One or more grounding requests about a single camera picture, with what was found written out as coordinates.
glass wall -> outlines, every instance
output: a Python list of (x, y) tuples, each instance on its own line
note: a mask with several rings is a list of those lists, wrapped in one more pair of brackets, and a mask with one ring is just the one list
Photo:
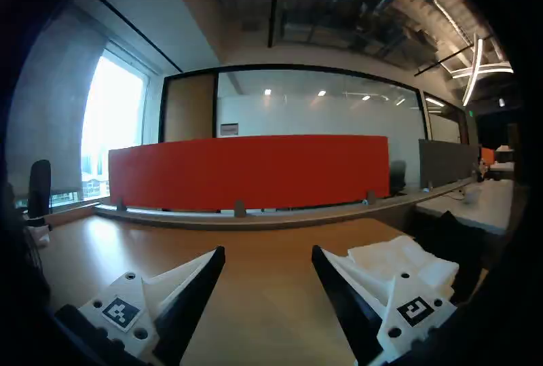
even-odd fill
[(432, 139), (448, 143), (469, 144), (466, 114), (443, 100), (425, 94)]
[(414, 90), (336, 73), (257, 70), (220, 73), (217, 96), (217, 136), (386, 136), (391, 173), (404, 173), (405, 189), (419, 187), (425, 133)]

red desk divider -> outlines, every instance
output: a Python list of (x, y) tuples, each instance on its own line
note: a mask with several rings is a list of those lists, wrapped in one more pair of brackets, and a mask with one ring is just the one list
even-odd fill
[(109, 152), (111, 203), (208, 211), (353, 202), (389, 192), (384, 136), (247, 136)]

office chair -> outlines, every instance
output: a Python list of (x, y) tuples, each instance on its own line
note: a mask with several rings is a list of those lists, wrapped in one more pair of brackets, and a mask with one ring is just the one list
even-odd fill
[(390, 196), (395, 196), (405, 188), (405, 168), (404, 160), (390, 162)]
[(29, 181), (29, 218), (40, 218), (49, 213), (51, 198), (51, 164), (40, 160), (32, 164)]

wooden desk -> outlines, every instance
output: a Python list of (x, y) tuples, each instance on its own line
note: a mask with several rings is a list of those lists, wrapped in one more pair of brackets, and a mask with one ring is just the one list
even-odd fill
[(338, 255), (402, 233), (374, 219), (257, 232), (167, 229), (88, 217), (41, 251), (52, 305), (80, 306), (128, 270), (152, 277), (217, 245), (226, 264), (183, 357), (187, 365), (352, 365), (313, 269), (314, 244)]
[(513, 197), (513, 181), (484, 181), (471, 186), (481, 188), (479, 201), (476, 204), (465, 204), (458, 198), (459, 193), (446, 194), (417, 203), (419, 212), (432, 216), (441, 216), (450, 211), (464, 225), (480, 227), (489, 233), (504, 235), (511, 213)]

black frame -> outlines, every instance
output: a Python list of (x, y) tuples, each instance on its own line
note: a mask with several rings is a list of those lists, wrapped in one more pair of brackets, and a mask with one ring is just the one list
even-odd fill
[[(445, 104), (446, 106), (449, 106), (451, 107), (452, 109), (455, 109), (456, 111), (459, 111), (460, 115), (462, 115), (461, 119), (462, 121), (461, 122), (458, 122), (458, 125), (460, 126), (460, 143), (461, 144), (464, 144), (462, 142), (462, 128), (464, 129), (464, 135), (466, 136), (466, 139), (468, 140), (467, 143), (465, 143), (466, 145), (471, 145), (471, 142), (470, 142), (470, 133), (468, 131), (468, 119), (466, 118), (466, 111), (465, 110), (462, 110), (460, 107), (458, 106), (455, 106), (455, 105), (452, 105), (451, 103), (449, 103), (448, 101), (445, 101), (443, 100), (442, 98), (438, 97), (438, 96), (435, 96), (434, 94), (431, 94), (431, 93), (427, 93), (427, 92), (422, 92), (424, 97), (426, 96), (429, 96), (429, 97), (432, 97), (432, 98), (435, 98), (438, 102), (440, 103), (443, 103)], [(430, 112), (428, 112), (428, 121), (430, 121)]]
[(212, 138), (217, 137), (217, 96), (219, 91), (219, 73), (230, 73), (230, 72), (244, 72), (244, 71), (310, 71), (310, 72), (323, 72), (323, 73), (334, 73), (336, 75), (345, 75), (352, 77), (360, 77), (363, 79), (370, 79), (375, 81), (380, 81), (381, 83), (391, 84), (399, 88), (404, 88), (415, 93), (417, 97), (417, 103), (419, 105), (419, 110), (422, 115), (422, 124), (424, 125), (424, 137), (428, 140), (428, 127), (426, 125), (426, 117), (424, 115), (424, 108), (422, 106), (422, 94), (424, 93), (421, 90), (409, 86), (407, 84), (400, 83), (386, 77), (375, 76), (369, 73), (351, 71), (349, 69), (341, 69), (337, 67), (328, 67), (328, 66), (315, 66), (315, 65), (303, 65), (299, 63), (255, 63), (250, 65), (231, 65), (231, 66), (222, 66), (222, 67), (212, 67), (209, 69), (200, 69), (197, 71), (190, 71), (186, 73), (179, 73), (177, 75), (171, 75), (164, 78), (164, 83), (162, 85), (162, 98), (160, 99), (160, 116), (158, 122), (158, 142), (164, 142), (164, 118), (166, 116), (166, 101), (168, 99), (168, 84), (172, 80), (185, 79), (186, 77), (195, 77), (200, 75), (214, 74), (214, 88), (213, 88), (213, 116), (212, 116)]

